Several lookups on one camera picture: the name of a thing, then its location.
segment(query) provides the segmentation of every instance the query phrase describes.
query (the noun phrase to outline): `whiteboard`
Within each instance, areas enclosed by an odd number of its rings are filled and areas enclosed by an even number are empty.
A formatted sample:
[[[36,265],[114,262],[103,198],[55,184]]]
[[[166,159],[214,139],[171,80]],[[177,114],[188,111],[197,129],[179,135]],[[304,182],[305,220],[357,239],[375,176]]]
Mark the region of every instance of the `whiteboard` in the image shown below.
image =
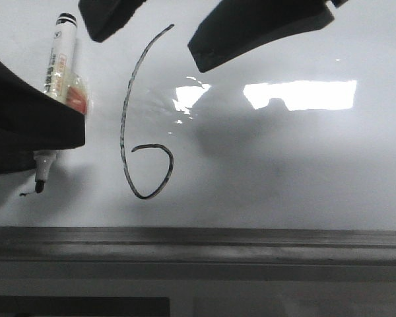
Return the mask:
[[[148,0],[102,44],[75,0],[0,0],[0,60],[42,89],[54,24],[78,18],[86,145],[61,151],[44,193],[34,171],[0,176],[0,226],[396,230],[396,0],[329,5],[335,22],[200,73],[187,43],[218,0]],[[119,153],[123,100],[145,46]]]

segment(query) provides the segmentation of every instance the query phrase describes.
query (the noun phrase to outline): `white surface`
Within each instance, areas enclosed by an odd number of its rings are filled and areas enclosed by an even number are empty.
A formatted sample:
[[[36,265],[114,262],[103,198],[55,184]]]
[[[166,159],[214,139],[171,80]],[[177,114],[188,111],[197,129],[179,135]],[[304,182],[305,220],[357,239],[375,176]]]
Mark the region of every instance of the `white surface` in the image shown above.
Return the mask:
[[[148,0],[102,44],[77,2],[0,0],[0,60],[38,89],[57,16],[78,18],[74,70],[92,104],[86,145],[61,153],[44,193],[18,196],[33,172],[0,176],[0,226],[396,230],[396,0],[330,6],[327,28],[205,74],[187,43],[218,0]],[[142,50],[170,23],[133,86],[126,146],[164,144],[175,167],[163,192],[141,201],[123,175],[121,108]],[[166,173],[162,151],[128,160],[144,194]]]

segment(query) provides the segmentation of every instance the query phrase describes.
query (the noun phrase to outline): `marker holder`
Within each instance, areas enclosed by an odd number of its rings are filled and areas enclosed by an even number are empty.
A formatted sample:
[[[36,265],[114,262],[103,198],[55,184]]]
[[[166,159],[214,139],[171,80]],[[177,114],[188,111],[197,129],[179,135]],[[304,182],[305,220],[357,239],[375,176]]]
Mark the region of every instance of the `marker holder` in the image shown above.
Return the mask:
[[[33,151],[84,144],[83,114],[25,83],[0,62],[0,174],[35,168]]]

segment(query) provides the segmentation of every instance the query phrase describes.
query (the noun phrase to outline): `whiteboard marker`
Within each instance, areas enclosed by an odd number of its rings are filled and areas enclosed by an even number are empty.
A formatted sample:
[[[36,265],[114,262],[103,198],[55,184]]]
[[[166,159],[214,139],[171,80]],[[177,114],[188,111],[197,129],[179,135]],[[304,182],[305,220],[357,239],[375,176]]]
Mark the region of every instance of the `whiteboard marker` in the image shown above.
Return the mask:
[[[73,52],[75,50],[77,20],[69,13],[61,13],[57,19],[53,46],[47,67],[44,93],[64,104],[67,97],[68,80],[71,74]],[[57,150],[34,152],[36,161],[35,191],[44,190],[51,165],[57,156]]]

